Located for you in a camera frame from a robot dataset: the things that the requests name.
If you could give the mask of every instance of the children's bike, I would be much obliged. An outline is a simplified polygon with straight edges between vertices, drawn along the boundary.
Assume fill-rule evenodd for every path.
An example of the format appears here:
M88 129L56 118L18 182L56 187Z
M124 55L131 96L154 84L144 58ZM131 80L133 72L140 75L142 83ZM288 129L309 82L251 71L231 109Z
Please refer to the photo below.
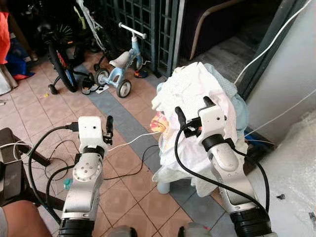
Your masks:
M118 26L132 32L132 48L128 52L121 54L121 56L117 59L109 62L115 67L111 73L109 73L107 69L100 68L97 70L94 76L94 81L100 86L104 86L105 84L113 85L117 89L118 97L125 98L132 89L130 81L124 79L126 69L133 63L134 60L136 60L135 69L140 70L143 66L143 57L141 56L139 50L136 35L139 35L143 39L146 39L147 35L123 25L122 22L120 22Z

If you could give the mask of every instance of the crumpled fabric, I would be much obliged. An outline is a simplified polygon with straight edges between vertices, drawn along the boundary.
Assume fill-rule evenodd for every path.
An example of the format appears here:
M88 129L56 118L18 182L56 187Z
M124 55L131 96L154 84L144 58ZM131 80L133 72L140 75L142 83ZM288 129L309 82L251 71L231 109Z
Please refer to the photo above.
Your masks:
M240 126L238 128L240 131L238 134L236 130L237 115L239 119L247 120L246 105L244 104L245 107L242 103L236 105L243 110L242 113L236 113L235 107L230 100L230 97L233 98L237 95L237 90L234 91L236 87L221 75L221 78L217 80L208 70L215 72L216 76L220 75L213 66L204 66L202 63L192 63L186 67L178 68L166 82L159 85L158 94L152 100L153 109L163 112L169 123L169 127L166 128L159 140L160 164L162 167L154 174L153 181L169 183L191 177L191 185L196 187L197 194L200 197L209 195L216 186L192 177L176 161L174 141L180 129L180 124L174 112L175 107L181 107L187 120L193 119L198 116L198 110L205 107L203 97L209 96L216 105L222 108L228 118L224 128L224 138L231 138L238 150L242 152L247 151L247 144L244 142L243 136L240 136L240 139L238 139L238 134L243 133L245 126L239 123L238 125ZM211 162L207 157L207 153L203 147L198 145L195 136L185 139L182 133L179 139L178 153L186 167L208 178L216 179L211 173ZM239 162L243 163L244 158L240 155L237 155L237 157Z
M5 57L10 49L10 33L7 12L0 12L0 64L5 64Z

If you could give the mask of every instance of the metal gate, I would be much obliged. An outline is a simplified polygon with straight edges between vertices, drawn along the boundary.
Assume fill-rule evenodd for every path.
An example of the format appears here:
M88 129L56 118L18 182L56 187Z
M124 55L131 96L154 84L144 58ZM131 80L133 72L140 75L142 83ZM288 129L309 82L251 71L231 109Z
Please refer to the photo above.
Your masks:
M147 39L138 41L143 57L151 61L152 71L167 77L171 75L179 0L101 1L105 20L110 24L118 26L122 22L147 34ZM124 29L117 27L116 30L128 38L132 36Z

